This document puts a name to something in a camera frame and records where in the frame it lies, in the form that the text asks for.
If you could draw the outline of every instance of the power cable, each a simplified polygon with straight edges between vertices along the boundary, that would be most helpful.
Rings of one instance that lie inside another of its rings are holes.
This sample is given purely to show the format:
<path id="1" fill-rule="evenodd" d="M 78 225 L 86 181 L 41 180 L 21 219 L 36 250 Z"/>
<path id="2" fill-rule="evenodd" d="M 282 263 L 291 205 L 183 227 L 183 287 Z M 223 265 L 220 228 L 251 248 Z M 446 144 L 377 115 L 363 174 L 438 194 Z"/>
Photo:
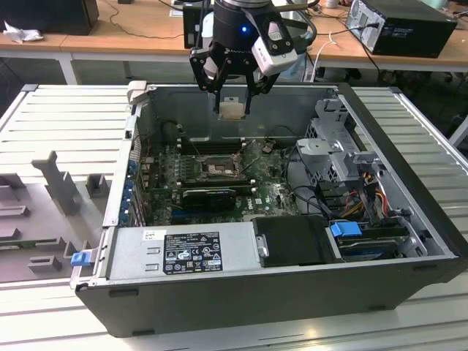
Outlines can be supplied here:
<path id="1" fill-rule="evenodd" d="M 120 29 L 122 32 L 124 32 L 125 34 L 128 34 L 128 35 L 131 35 L 133 37 L 140 37 L 140 38 L 146 38 L 146 39 L 175 39 L 175 38 L 179 38 L 179 37 L 182 37 L 184 35 L 184 33 L 182 34 L 179 34 L 179 35 L 175 35 L 174 37 L 158 37 L 158 36 L 149 36 L 149 35 L 144 35 L 144 34 L 136 34 L 136 33 L 132 33 L 130 31 L 127 31 L 126 29 L 124 29 L 124 27 L 122 27 L 121 24 L 119 23 L 116 23 L 114 22 L 114 17 L 117 16 L 119 13 L 120 13 L 120 10 L 117 9 L 115 6 L 113 6 L 112 4 L 110 4 L 108 1 L 104 0 L 104 2 L 109 5 L 110 7 L 112 7 L 114 9 L 114 11 L 116 11 L 116 13 L 114 13 L 113 15 L 111 15 L 109 17 L 109 22 L 110 24 L 112 24 L 113 26 L 115 26 L 116 28 Z"/>

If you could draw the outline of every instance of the computer tower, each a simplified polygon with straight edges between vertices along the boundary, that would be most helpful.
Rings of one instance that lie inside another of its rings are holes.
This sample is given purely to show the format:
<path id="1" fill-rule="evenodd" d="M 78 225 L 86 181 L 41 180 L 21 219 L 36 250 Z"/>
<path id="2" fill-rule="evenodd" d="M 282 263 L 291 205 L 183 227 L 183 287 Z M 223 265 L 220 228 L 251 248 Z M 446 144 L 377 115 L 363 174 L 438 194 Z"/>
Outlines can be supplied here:
<path id="1" fill-rule="evenodd" d="M 6 21 L 42 33 L 88 35 L 98 17 L 96 0 L 0 0 L 0 29 Z"/>
<path id="2" fill-rule="evenodd" d="M 378 23 L 377 28 L 364 28 Z M 374 55 L 436 58 L 456 20 L 418 0 L 354 0 L 346 27 Z"/>

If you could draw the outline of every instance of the desk leg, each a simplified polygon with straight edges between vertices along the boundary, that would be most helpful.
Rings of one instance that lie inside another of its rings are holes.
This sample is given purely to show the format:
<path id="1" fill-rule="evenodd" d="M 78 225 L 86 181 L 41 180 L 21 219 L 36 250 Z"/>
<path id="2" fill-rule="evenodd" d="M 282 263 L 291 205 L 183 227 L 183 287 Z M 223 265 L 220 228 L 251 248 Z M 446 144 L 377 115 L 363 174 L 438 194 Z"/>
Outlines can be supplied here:
<path id="1" fill-rule="evenodd" d="M 58 57 L 58 62 L 60 63 L 61 71 L 64 73 L 65 81 L 68 85 L 77 85 L 81 84 L 80 78 L 75 74 L 72 65 L 72 55 L 69 53 L 64 53 Z"/>
<path id="2" fill-rule="evenodd" d="M 457 147 L 463 141 L 463 139 L 468 135 L 468 117 L 460 124 L 456 131 L 452 134 L 448 140 L 450 144 Z"/>

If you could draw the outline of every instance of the white cable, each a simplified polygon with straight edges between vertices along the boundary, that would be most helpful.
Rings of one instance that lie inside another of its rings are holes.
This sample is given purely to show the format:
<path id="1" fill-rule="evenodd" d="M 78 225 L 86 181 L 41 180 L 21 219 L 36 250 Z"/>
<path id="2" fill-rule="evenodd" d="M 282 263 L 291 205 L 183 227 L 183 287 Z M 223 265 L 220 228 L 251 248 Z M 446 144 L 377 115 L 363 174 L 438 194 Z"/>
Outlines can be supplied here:
<path id="1" fill-rule="evenodd" d="M 312 77 L 310 78 L 310 81 L 311 83 L 313 83 L 315 81 L 315 74 L 317 72 L 317 63 L 319 61 L 319 57 L 320 57 L 320 53 L 322 52 L 323 48 L 325 46 L 327 46 L 328 44 L 335 44 L 335 45 L 338 45 L 337 42 L 335 42 L 332 38 L 331 38 L 331 35 L 332 35 L 333 32 L 330 32 L 328 33 L 328 39 L 329 41 L 327 41 L 325 44 L 322 45 L 322 47 L 319 49 L 319 52 L 317 53 L 317 56 L 315 56 L 315 62 L 314 62 L 314 67 L 313 67 L 313 71 L 312 71 Z"/>

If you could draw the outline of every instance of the warning label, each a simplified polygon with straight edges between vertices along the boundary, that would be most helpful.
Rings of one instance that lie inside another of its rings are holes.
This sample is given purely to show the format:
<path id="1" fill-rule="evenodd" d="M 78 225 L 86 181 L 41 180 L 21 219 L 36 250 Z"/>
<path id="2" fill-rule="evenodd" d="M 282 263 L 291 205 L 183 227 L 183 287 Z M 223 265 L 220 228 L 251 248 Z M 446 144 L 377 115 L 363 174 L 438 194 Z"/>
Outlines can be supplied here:
<path id="1" fill-rule="evenodd" d="M 166 274 L 222 271 L 219 232 L 166 235 L 162 270 Z"/>

